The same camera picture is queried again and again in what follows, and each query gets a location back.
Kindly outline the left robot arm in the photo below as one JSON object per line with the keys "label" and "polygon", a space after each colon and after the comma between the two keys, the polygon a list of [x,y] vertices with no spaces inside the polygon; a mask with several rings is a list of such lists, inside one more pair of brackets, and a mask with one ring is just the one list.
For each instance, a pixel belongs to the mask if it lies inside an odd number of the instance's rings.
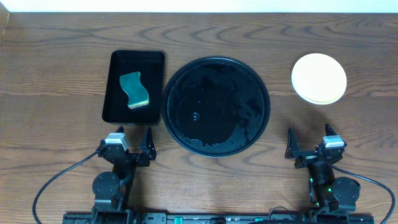
{"label": "left robot arm", "polygon": [[109,134],[100,141],[96,152],[113,165],[109,172],[102,172],[93,181],[95,195],[90,223],[142,223],[139,212],[127,207],[136,169],[148,167],[154,161],[155,150],[152,130],[147,128],[139,145],[140,153],[129,152],[124,128]]}

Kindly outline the green yellow scrub sponge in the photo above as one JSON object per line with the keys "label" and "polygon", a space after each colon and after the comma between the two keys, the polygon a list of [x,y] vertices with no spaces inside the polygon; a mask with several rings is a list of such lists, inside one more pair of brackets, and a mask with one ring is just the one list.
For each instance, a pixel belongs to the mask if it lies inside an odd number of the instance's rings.
{"label": "green yellow scrub sponge", "polygon": [[120,86],[127,94],[127,106],[136,109],[149,105],[149,92],[141,83],[141,73],[132,72],[119,77]]}

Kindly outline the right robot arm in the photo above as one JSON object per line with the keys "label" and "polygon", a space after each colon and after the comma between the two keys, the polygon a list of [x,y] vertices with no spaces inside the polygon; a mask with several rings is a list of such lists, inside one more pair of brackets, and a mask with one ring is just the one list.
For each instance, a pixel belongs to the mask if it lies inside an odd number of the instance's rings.
{"label": "right robot arm", "polygon": [[308,213],[314,223],[340,220],[349,223],[349,214],[356,210],[360,184],[349,177],[335,177],[332,165],[343,158],[346,143],[325,125],[326,136],[313,151],[303,151],[293,129],[288,130],[286,159],[295,161],[296,169],[306,168],[309,173],[310,200],[317,207]]}

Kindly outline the yellow plate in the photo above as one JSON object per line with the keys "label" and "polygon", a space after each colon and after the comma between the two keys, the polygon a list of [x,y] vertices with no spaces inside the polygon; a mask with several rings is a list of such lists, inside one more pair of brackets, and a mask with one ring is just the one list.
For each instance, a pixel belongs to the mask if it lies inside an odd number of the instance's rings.
{"label": "yellow plate", "polygon": [[341,64],[333,57],[320,53],[299,58],[292,68],[291,82],[293,88],[303,88],[304,95],[312,99],[327,89],[345,93],[347,87],[346,73]]}

